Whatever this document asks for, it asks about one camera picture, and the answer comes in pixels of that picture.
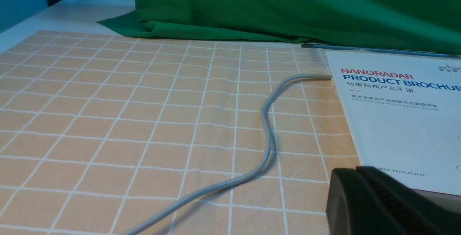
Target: paper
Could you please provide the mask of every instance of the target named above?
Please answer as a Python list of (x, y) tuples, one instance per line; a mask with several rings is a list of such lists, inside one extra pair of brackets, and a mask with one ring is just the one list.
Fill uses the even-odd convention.
[(461, 60), (326, 54), (361, 164), (461, 195)]

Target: beige grid tablecloth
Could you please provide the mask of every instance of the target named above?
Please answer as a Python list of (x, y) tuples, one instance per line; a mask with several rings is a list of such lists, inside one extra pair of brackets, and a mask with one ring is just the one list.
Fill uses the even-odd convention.
[[(0, 234), (117, 234), (252, 169), (259, 110), (318, 50), (39, 31), (0, 55)], [(292, 85), (269, 114), (259, 179), (144, 234), (327, 234), (329, 173), (358, 164), (330, 81)]]

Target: gray cable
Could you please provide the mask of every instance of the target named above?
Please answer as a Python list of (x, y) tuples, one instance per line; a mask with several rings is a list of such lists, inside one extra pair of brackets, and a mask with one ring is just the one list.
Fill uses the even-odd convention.
[(300, 75), (290, 76), (284, 79), (282, 82), (280, 82), (280, 84), (278, 84), (278, 86), (275, 88), (272, 94), (270, 94), (270, 96), (264, 102), (262, 109), (261, 109), (261, 121), (262, 121), (262, 127), (263, 127), (264, 134), (265, 134), (265, 150), (264, 150), (263, 158), (261, 162), (258, 164), (258, 166), (256, 166), (252, 171), (249, 171), (248, 173), (242, 176), (234, 177), (227, 181), (223, 181), (223, 182), (216, 183), (210, 186), (206, 186), (202, 189), (192, 192), (184, 196), (183, 198), (179, 199), (178, 201), (176, 201), (174, 204), (170, 205), (166, 209), (163, 209), (161, 212), (155, 214), (154, 216), (150, 217), (144, 222), (141, 222), (140, 224), (136, 225), (135, 227), (127, 230), (126, 232), (120, 235), (137, 235), (143, 232), (144, 230), (147, 230), (148, 228), (152, 227), (157, 222), (163, 220), (165, 217), (172, 214), (173, 212), (183, 207), (184, 205), (190, 203), (191, 201), (199, 197), (202, 197), (204, 195), (211, 194), (219, 190), (227, 189), (229, 187), (241, 184), (245, 181), (250, 180), (251, 178), (255, 177), (258, 173), (260, 173), (263, 170), (265, 164), (267, 163), (267, 160), (269, 159), (270, 148), (272, 147), (272, 140), (273, 140), (272, 132), (270, 131), (269, 121), (267, 120), (267, 111), (269, 110), (270, 106), (275, 101), (275, 99), (277, 99), (278, 95), (281, 92), (283, 92), (282, 91), (283, 86), (285, 86), (289, 82), (299, 80), (299, 79), (330, 80), (331, 76), (324, 75), (324, 74), (300, 74)]

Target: logo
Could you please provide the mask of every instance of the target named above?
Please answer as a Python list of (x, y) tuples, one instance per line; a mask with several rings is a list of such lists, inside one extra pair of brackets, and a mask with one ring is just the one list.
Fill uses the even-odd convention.
[(448, 64), (445, 66), (437, 66), (439, 71), (448, 71), (448, 72), (461, 72), (461, 67), (452, 67)]

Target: green fabric backdrop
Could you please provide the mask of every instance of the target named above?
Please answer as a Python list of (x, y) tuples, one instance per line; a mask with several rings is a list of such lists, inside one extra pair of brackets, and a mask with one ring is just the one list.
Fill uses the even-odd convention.
[(461, 0), (135, 0), (100, 24), (130, 37), (254, 40), (461, 54)]

